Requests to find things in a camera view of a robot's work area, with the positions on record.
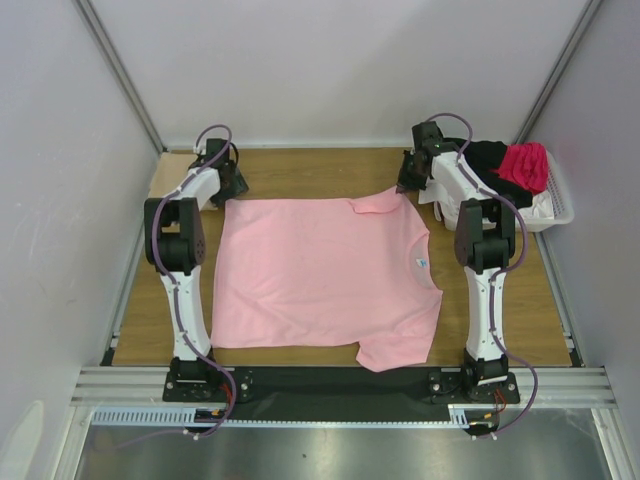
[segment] pile of clothes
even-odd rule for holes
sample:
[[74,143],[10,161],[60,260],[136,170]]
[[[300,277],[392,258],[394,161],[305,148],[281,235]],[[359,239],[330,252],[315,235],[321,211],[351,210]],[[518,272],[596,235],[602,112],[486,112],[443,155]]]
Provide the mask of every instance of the pile of clothes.
[[[445,138],[462,147],[466,140]],[[500,195],[508,195],[526,218],[554,218],[553,201],[547,191],[549,161],[546,149],[539,143],[506,145],[502,142],[471,142],[464,156],[487,187]],[[443,209],[458,215],[453,201],[441,202]]]

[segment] white wall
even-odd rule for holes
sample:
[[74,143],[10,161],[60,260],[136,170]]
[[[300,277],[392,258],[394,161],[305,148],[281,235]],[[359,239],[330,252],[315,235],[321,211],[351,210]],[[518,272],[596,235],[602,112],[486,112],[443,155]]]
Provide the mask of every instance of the white wall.
[[70,0],[3,0],[0,64],[0,444],[43,400],[39,479],[101,357],[157,155]]
[[605,365],[640,451],[640,4],[604,2],[538,122],[575,221],[548,239],[590,365]]
[[241,145],[408,145],[439,111],[510,141],[585,3],[94,0],[169,147],[220,121]]

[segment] wooden table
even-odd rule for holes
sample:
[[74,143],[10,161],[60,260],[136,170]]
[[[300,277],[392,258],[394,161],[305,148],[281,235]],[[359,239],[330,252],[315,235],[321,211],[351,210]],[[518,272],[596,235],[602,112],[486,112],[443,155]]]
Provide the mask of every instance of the wooden table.
[[[184,177],[193,155],[163,155],[150,196],[173,189]],[[341,198],[381,192],[395,183],[402,150],[286,149],[243,150],[240,169],[250,192],[243,198]],[[417,195],[412,196],[416,204]],[[444,291],[438,328],[427,364],[457,365],[462,361],[469,327],[467,281],[453,253],[453,232],[433,215],[431,205],[417,206],[431,231],[431,275]],[[223,211],[207,211],[202,223],[207,258],[202,267],[201,295],[205,319],[213,302],[213,273],[220,242]],[[507,275],[504,330],[507,346],[534,365],[569,365],[556,306],[540,253],[531,236],[523,266]],[[210,330],[210,321],[205,320]],[[167,365],[173,333],[167,296],[155,272],[141,259],[115,352],[115,365]],[[339,347],[278,347],[216,349],[226,365],[353,365],[358,345]]]

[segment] white plastic basket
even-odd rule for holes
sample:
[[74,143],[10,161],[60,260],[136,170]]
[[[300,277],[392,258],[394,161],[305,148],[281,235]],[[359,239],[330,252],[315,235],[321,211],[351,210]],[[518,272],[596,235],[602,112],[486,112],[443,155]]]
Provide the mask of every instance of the white plastic basket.
[[[555,218],[527,218],[525,224],[530,232],[541,232],[554,225],[564,225],[573,220],[573,205],[567,184],[564,181],[560,167],[556,163],[555,158],[547,152],[549,161],[549,179],[547,180],[547,190],[551,194],[553,201],[553,214]],[[446,209],[441,209],[439,204],[434,203],[434,212],[438,220],[444,219],[444,225],[447,230],[455,231],[458,223],[458,217],[451,215]],[[493,224],[487,220],[484,222],[485,228],[490,228]]]

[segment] pink fabric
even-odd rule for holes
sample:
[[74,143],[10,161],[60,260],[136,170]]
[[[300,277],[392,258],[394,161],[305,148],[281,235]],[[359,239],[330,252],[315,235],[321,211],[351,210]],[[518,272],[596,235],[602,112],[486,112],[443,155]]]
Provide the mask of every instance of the pink fabric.
[[395,188],[356,200],[229,200],[214,347],[360,343],[373,371],[424,362],[442,292],[429,231]]
[[507,153],[495,170],[504,180],[520,185],[534,195],[547,189],[549,178],[549,162],[547,150],[539,143],[509,145]]

